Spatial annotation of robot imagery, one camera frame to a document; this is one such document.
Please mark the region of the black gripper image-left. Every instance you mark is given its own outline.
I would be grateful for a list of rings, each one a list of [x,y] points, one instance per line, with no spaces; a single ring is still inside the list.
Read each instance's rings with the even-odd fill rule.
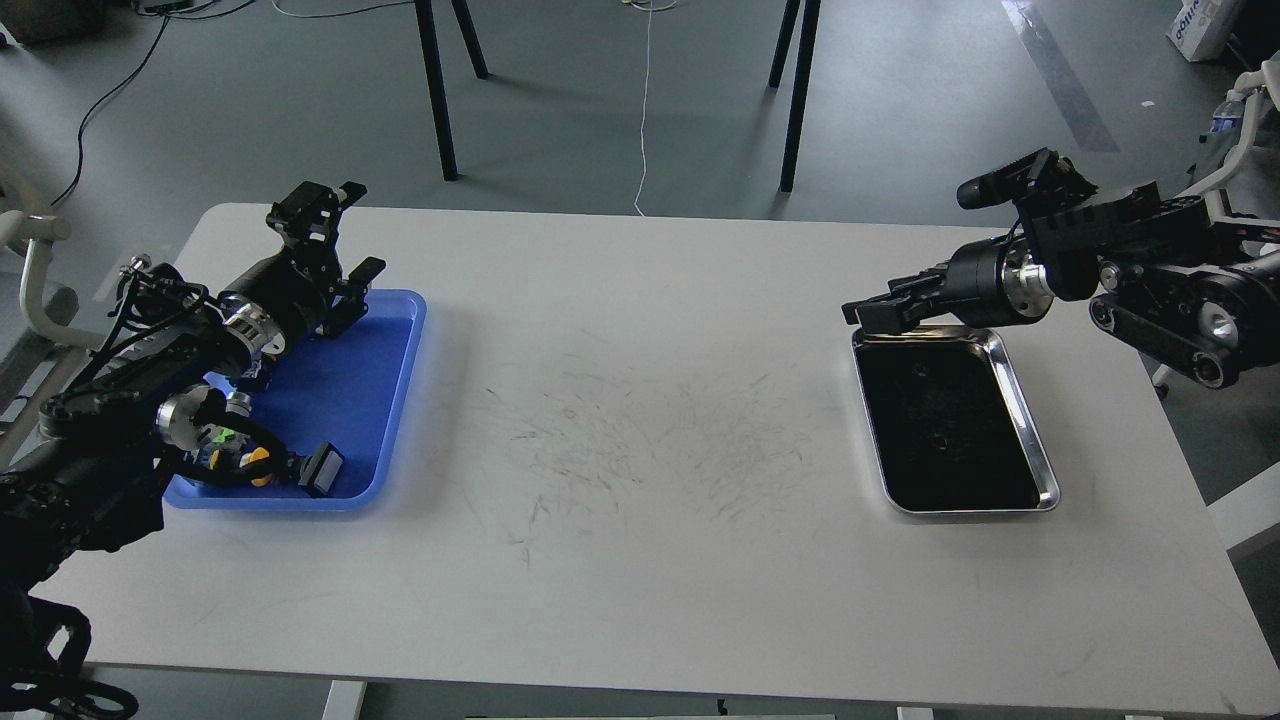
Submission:
[[[369,188],[347,181],[330,187],[301,182],[265,217],[285,250],[255,263],[218,295],[228,316],[251,306],[250,338],[261,354],[287,355],[320,327],[338,338],[362,319],[372,282],[385,270],[381,258],[365,258],[346,278],[337,256],[338,225]]]

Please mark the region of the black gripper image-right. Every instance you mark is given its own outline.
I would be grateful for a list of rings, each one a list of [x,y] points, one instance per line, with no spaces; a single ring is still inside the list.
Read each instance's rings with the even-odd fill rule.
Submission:
[[[961,246],[948,263],[890,279],[886,293],[845,302],[841,313],[864,334],[899,336],[948,314],[975,328],[1029,325],[1052,304],[1046,270],[1027,242],[988,240]]]

